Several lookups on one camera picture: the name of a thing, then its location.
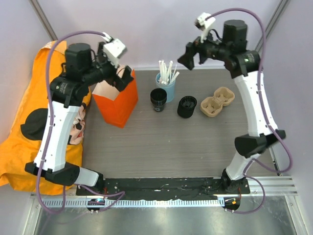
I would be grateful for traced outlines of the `orange paper bag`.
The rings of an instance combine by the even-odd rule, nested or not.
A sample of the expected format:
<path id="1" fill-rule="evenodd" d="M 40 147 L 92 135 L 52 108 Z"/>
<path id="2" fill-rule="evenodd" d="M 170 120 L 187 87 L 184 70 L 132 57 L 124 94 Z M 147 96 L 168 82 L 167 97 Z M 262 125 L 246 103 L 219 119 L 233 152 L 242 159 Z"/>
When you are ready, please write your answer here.
<path id="1" fill-rule="evenodd" d="M 135 71 L 131 72 L 134 80 L 119 92 L 106 81 L 98 83 L 93 92 L 95 103 L 107 124 L 124 128 L 137 102 L 138 92 Z"/>

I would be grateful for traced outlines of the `brown pulp cup carrier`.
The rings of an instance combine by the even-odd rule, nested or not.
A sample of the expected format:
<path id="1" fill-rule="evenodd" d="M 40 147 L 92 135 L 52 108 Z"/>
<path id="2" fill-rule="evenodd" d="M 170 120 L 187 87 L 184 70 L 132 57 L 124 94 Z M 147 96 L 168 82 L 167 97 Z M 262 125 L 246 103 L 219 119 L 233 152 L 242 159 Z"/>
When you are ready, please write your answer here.
<path id="1" fill-rule="evenodd" d="M 208 117 L 217 116 L 224 106 L 233 102 L 235 94 L 227 87 L 219 87 L 213 96 L 205 98 L 200 104 L 200 110 Z"/>

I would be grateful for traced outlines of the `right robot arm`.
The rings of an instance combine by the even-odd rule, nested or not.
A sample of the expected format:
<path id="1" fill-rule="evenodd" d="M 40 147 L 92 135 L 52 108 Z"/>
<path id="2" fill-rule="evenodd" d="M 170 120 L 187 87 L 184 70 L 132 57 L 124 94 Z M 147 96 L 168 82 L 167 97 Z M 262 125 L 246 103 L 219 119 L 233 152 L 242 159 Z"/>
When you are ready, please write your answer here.
<path id="1" fill-rule="evenodd" d="M 286 133 L 278 129 L 271 116 L 263 77 L 258 77 L 262 75 L 258 71 L 260 55 L 257 51 L 246 48 L 247 24 L 242 20 L 228 20 L 224 22 L 223 36 L 214 40 L 211 34 L 214 21 L 215 18 L 209 18 L 208 14 L 196 19 L 195 26 L 202 34 L 186 45 L 185 53 L 178 62 L 192 70 L 196 54 L 200 57 L 200 64 L 208 58 L 223 61 L 240 92 L 248 133 L 235 138 L 236 153 L 221 176 L 222 190 L 233 193 L 243 184 L 244 172 L 251 162 L 279 139 L 284 139 Z"/>

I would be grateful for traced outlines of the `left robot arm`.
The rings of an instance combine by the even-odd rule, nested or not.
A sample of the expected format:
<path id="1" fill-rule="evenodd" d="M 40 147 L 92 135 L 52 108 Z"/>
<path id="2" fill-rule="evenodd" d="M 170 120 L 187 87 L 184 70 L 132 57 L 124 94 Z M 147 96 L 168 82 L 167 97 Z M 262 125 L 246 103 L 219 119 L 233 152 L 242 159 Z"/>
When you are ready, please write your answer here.
<path id="1" fill-rule="evenodd" d="M 51 102 L 39 152 L 25 171 L 45 178 L 54 184 L 87 186 L 93 195 L 100 195 L 105 187 L 103 174 L 66 162 L 66 147 L 71 126 L 89 86 L 106 81 L 118 91 L 133 81 L 131 68 L 118 74 L 119 59 L 127 51 L 118 39 L 100 42 L 94 52 L 86 43 L 71 44 L 65 50 L 62 72 L 50 83 Z"/>

